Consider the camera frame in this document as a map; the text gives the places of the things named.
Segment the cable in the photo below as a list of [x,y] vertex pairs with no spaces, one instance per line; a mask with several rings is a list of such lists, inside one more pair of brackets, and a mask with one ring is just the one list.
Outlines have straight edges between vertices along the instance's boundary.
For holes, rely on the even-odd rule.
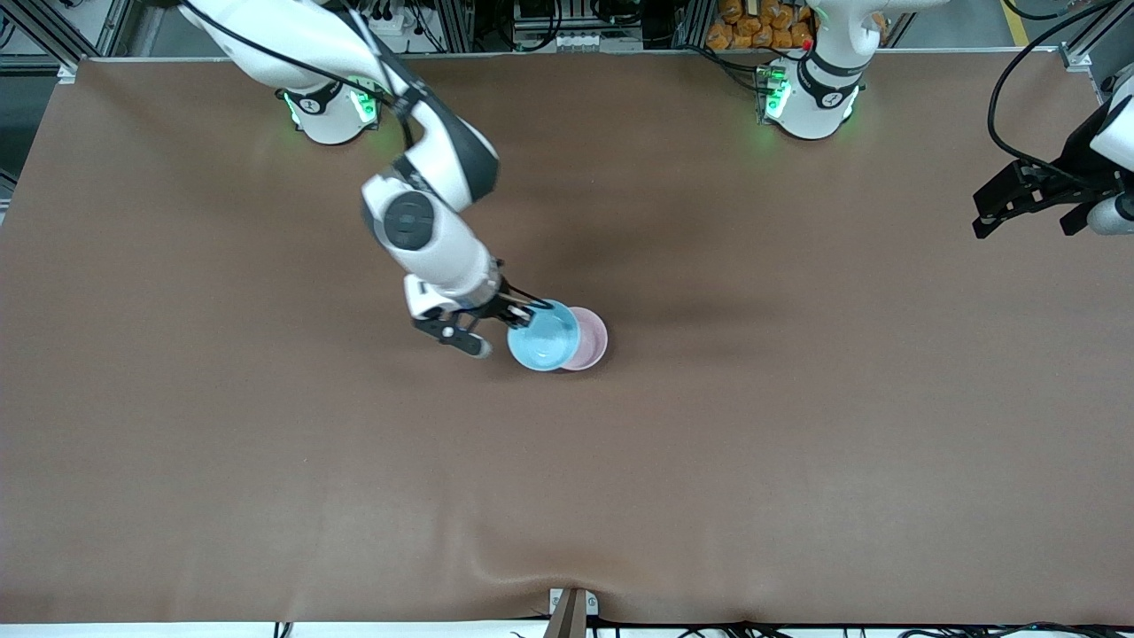
[[676,46],[676,49],[678,49],[678,50],[687,50],[687,51],[695,51],[695,52],[700,53],[701,57],[703,57],[706,60],[709,60],[709,61],[716,63],[717,66],[719,66],[721,68],[721,70],[725,71],[725,75],[727,75],[729,77],[729,79],[731,79],[733,82],[739,84],[742,87],[744,87],[744,88],[746,88],[748,91],[752,91],[753,93],[760,93],[760,92],[762,92],[762,90],[759,88],[759,87],[756,87],[756,85],[748,84],[743,78],[737,77],[733,73],[733,71],[741,71],[741,73],[750,73],[750,74],[752,74],[752,73],[756,71],[756,67],[755,66],[745,66],[745,65],[741,65],[741,63],[737,63],[737,62],[730,62],[730,61],[721,58],[720,56],[718,56],[713,51],[711,51],[709,49],[705,49],[703,46],[697,46],[696,44],[678,44]]
[[640,37],[638,42],[661,42],[662,40],[672,40],[674,32],[669,32],[666,35],[659,35],[657,37]]
[[[346,0],[339,0],[339,5],[347,10],[347,15],[350,16],[350,20],[354,22],[355,28],[358,29],[358,36],[366,43],[366,48],[370,49],[370,54],[373,56],[374,61],[378,62],[378,68],[382,71],[382,79],[386,80],[386,85],[390,87],[390,91],[393,91],[393,80],[390,79],[390,70],[382,63],[381,51],[378,48],[378,42],[374,41],[374,34],[370,32],[370,26],[367,26],[366,20],[363,19],[362,14],[352,9],[350,6],[347,5]],[[393,111],[392,104],[387,104],[387,107]],[[406,121],[405,118],[398,117],[396,112],[395,118],[397,118],[398,124],[401,125],[401,144],[405,146],[405,150],[409,150],[409,146],[414,145],[414,134],[409,130],[409,122]]]
[[1088,9],[1083,9],[1082,11],[1080,11],[1080,12],[1077,12],[1077,14],[1075,14],[1075,15],[1068,17],[1068,18],[1065,18],[1064,20],[1059,22],[1058,24],[1056,24],[1051,28],[1044,31],[1038,37],[1035,37],[1034,40],[1032,40],[1031,42],[1029,42],[1027,45],[1024,46],[1023,49],[1021,49],[1019,52],[1016,53],[1016,57],[1013,58],[1010,62],[1008,62],[1008,66],[1005,67],[1004,73],[1001,73],[1000,77],[996,80],[996,85],[992,87],[992,94],[989,96],[989,114],[988,114],[989,137],[992,138],[992,142],[997,146],[999,146],[1000,150],[1002,150],[1004,152],[1006,152],[1006,153],[1008,153],[1008,154],[1010,154],[1010,155],[1013,155],[1013,156],[1015,156],[1017,159],[1022,159],[1024,161],[1030,161],[1030,162],[1032,162],[1035,165],[1046,168],[1046,169],[1055,172],[1056,175],[1060,175],[1060,176],[1063,176],[1063,177],[1065,177],[1067,179],[1070,179],[1072,181],[1074,181],[1075,184],[1078,184],[1080,186],[1086,186],[1088,185],[1086,180],[1083,179],[1082,177],[1072,175],[1072,173],[1067,172],[1066,170],[1063,170],[1063,169],[1060,169],[1060,168],[1058,168],[1056,165],[1052,165],[1050,162],[1043,161],[1040,158],[1036,158],[1034,155],[1030,155],[1030,154],[1027,154],[1027,153],[1025,153],[1025,152],[1016,148],[1015,146],[1012,146],[1007,142],[1005,142],[1004,138],[1000,137],[1000,134],[997,133],[997,130],[996,130],[996,107],[997,107],[997,102],[1000,100],[1000,91],[1004,88],[1004,84],[1008,79],[1008,76],[1012,75],[1012,71],[1017,66],[1019,66],[1019,62],[1029,53],[1031,53],[1036,46],[1039,46],[1041,42],[1043,42],[1048,37],[1051,37],[1056,33],[1058,33],[1058,32],[1067,28],[1068,26],[1075,24],[1076,22],[1078,22],[1078,20],[1081,20],[1081,19],[1083,19],[1083,18],[1085,18],[1085,17],[1088,17],[1090,15],[1097,14],[1097,12],[1106,10],[1106,9],[1109,9],[1110,7],[1114,7],[1115,5],[1117,5],[1118,2],[1119,2],[1119,0],[1107,0],[1106,2],[1102,2],[1100,5],[1095,5],[1095,6],[1090,7]]
[[411,6],[409,10],[413,11],[414,19],[417,20],[417,24],[422,27],[422,31],[425,32],[425,37],[429,40],[429,43],[432,44],[434,49],[437,49],[438,53],[445,53],[445,46],[441,46],[440,41],[433,35],[433,31],[430,29],[429,23],[425,22],[425,17],[422,15],[421,5],[417,3],[417,0],[408,0],[408,1]]
[[779,49],[772,49],[771,46],[760,46],[760,45],[758,45],[758,46],[753,46],[753,49],[759,50],[759,51],[771,51],[772,53],[776,53],[780,58],[786,58],[788,60],[793,60],[793,61],[796,61],[796,62],[803,60],[803,58],[793,58],[792,56],[788,56],[787,52],[780,51]]
[[1055,18],[1061,18],[1063,16],[1067,15],[1067,9],[1064,9],[1058,14],[1044,14],[1042,16],[1036,16],[1035,14],[1027,14],[1022,11],[1019,7],[1017,7],[1016,3],[1013,2],[1012,0],[1000,0],[1000,1],[1004,2],[1005,7],[1008,7],[1009,11],[1016,14],[1017,16],[1024,18],[1025,20],[1052,20]]
[[599,10],[599,0],[591,0],[591,15],[612,26],[629,26],[642,19],[642,3],[638,3],[637,11],[632,16],[611,16]]
[[[346,6],[348,10],[354,11],[354,9],[350,9],[349,6],[346,5],[346,2],[341,2],[341,3],[344,6]],[[181,5],[186,9],[188,9],[189,11],[192,11],[193,15],[195,15],[198,18],[201,18],[209,26],[211,26],[211,27],[215,28],[217,31],[223,33],[225,35],[231,37],[232,40],[236,40],[237,42],[244,44],[245,46],[251,46],[252,49],[255,49],[256,51],[260,51],[261,53],[264,53],[265,56],[271,56],[271,57],[276,58],[277,60],[287,62],[287,63],[293,65],[293,66],[297,66],[297,67],[299,67],[299,68],[302,68],[304,70],[314,73],[314,74],[321,75],[321,76],[323,76],[323,77],[325,77],[325,78],[328,78],[330,80],[338,82],[340,84],[345,84],[345,85],[347,85],[347,86],[349,86],[349,87],[352,87],[352,88],[354,88],[356,91],[359,91],[359,92],[362,92],[362,93],[364,93],[366,95],[370,95],[371,97],[374,97],[375,100],[378,100],[379,102],[381,102],[382,104],[384,104],[387,108],[391,109],[391,111],[393,109],[393,103],[390,102],[389,97],[382,91],[379,91],[378,93],[375,93],[374,90],[369,88],[366,86],[363,86],[362,84],[359,84],[359,83],[357,83],[357,82],[355,82],[353,79],[348,79],[348,78],[342,77],[340,75],[336,75],[336,74],[333,74],[333,73],[331,73],[329,70],[323,70],[323,69],[321,69],[319,67],[314,67],[312,65],[308,65],[307,62],[302,62],[302,61],[299,61],[299,60],[297,60],[297,59],[295,59],[295,58],[293,58],[290,56],[285,56],[284,53],[280,53],[278,51],[273,51],[272,49],[269,49],[268,46],[264,46],[264,45],[262,45],[262,44],[260,44],[257,42],[253,42],[252,40],[248,40],[247,37],[240,35],[239,33],[236,33],[235,31],[232,31],[232,29],[228,28],[227,26],[220,24],[219,22],[214,20],[212,18],[212,16],[210,16],[209,14],[205,14],[201,9],[194,7],[193,2],[189,2],[189,0],[181,0]],[[382,67],[382,71],[386,73],[386,66],[382,65],[381,62],[379,62],[379,66]],[[393,85],[390,84],[389,78],[387,78],[386,85],[389,86],[391,91],[393,90]],[[405,147],[409,148],[409,146],[414,145],[413,133],[409,130],[409,124],[407,121],[401,121],[400,124],[401,124],[401,141],[405,144]]]
[[1053,622],[1033,622],[1030,624],[1022,624],[1018,627],[1008,627],[1000,629],[999,631],[989,631],[983,627],[958,627],[958,628],[940,628],[937,631],[929,631],[925,629],[909,629],[902,632],[898,638],[913,638],[914,636],[924,636],[926,638],[1006,638],[1013,633],[1021,631],[1057,631],[1061,633],[1074,633],[1076,636],[1083,636],[1085,638],[1117,638],[1117,633],[1110,630],[1102,629],[1093,626],[1067,626],[1057,624]]
[[[508,1],[509,0],[499,0],[499,2],[497,2],[497,14],[502,12],[501,10],[506,8]],[[516,42],[514,42],[513,39],[508,36],[508,34],[505,33],[503,29],[505,25],[508,22],[515,24],[515,18],[511,18],[507,14],[505,14],[503,19],[501,19],[500,15],[497,16],[497,33],[500,34],[500,40],[503,40],[503,43],[508,45],[508,49],[513,51],[518,51],[521,53],[531,53],[533,51],[539,51],[540,49],[555,42],[556,36],[559,35],[559,29],[560,27],[562,27],[564,24],[564,8],[559,5],[559,0],[548,0],[548,1],[551,3],[551,12],[548,14],[548,33],[544,34],[543,40],[541,40],[540,43],[536,44],[535,46],[521,46],[516,44]]]

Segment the machine equipment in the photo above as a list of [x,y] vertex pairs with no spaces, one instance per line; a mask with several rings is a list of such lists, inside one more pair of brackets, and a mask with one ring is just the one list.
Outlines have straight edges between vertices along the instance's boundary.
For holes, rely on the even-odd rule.
[[807,0],[819,16],[814,45],[782,56],[759,78],[761,119],[804,139],[835,133],[850,117],[860,79],[881,41],[875,11],[912,11],[948,0]]
[[[358,33],[312,0],[189,0],[180,10],[252,78],[282,88],[316,142],[348,141],[370,124],[359,95],[387,103],[403,124],[413,117],[422,125],[422,138],[362,187],[363,220],[407,271],[417,330],[483,358],[491,346],[474,332],[482,318],[524,327],[538,308],[551,308],[510,286],[460,218],[494,188],[496,150],[372,37],[357,12]],[[376,82],[381,93],[352,77]]]
[[1005,221],[1049,206],[1078,204],[1059,220],[1065,235],[1091,228],[1099,235],[1134,232],[1134,66],[1114,92],[1067,137],[1051,162],[1022,156],[973,194],[976,237]]

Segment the metal frame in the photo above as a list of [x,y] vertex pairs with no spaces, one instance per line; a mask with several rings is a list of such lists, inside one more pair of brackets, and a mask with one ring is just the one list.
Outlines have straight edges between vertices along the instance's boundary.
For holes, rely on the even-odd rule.
[[9,190],[16,189],[16,176],[7,170],[0,168],[0,186],[8,188]]
[[437,0],[437,15],[441,20],[446,49],[449,53],[468,53],[473,50],[473,11],[463,0]]
[[133,39],[128,44],[130,54],[149,58],[153,54],[154,43],[158,42],[158,34],[161,32],[161,23],[166,18],[167,9],[161,7],[146,7],[134,22]]
[[909,25],[914,24],[914,19],[917,17],[916,12],[902,14],[898,19],[894,20],[890,25],[889,37],[881,48],[894,49],[902,41],[902,37],[909,31]]
[[120,49],[126,44],[122,37],[128,32],[124,26],[132,22],[137,22],[137,17],[144,9],[145,7],[139,2],[111,0],[110,11],[107,14],[107,19],[102,25],[102,33],[99,34],[99,41],[94,43],[94,48],[99,51],[100,56],[126,53],[126,51]]
[[585,638],[586,592],[567,589],[559,597],[559,604],[548,621],[543,638]]
[[1059,48],[1064,63],[1068,70],[1090,70],[1091,50],[1102,40],[1111,28],[1123,20],[1134,16],[1134,0],[1123,0],[1091,20],[1091,25],[1084,28],[1070,42],[1065,42]]
[[709,35],[709,27],[717,19],[716,0],[689,0],[685,14],[674,29],[674,45],[695,44],[701,46]]
[[42,71],[59,66],[74,71],[78,68],[79,60],[99,54],[94,45],[44,0],[0,0],[0,8],[8,14],[8,19],[16,23],[25,35],[48,53],[27,56],[28,60],[5,63],[6,71]]

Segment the table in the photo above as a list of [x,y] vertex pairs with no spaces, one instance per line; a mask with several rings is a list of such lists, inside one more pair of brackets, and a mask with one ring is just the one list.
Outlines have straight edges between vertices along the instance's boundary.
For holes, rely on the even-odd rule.
[[[0,621],[1134,623],[1134,243],[976,240],[1008,54],[881,54],[788,138],[688,56],[414,62],[493,141],[466,212],[611,331],[539,375],[413,331],[320,147],[227,63],[87,62],[0,229]],[[1095,103],[1035,54],[1004,135]]]

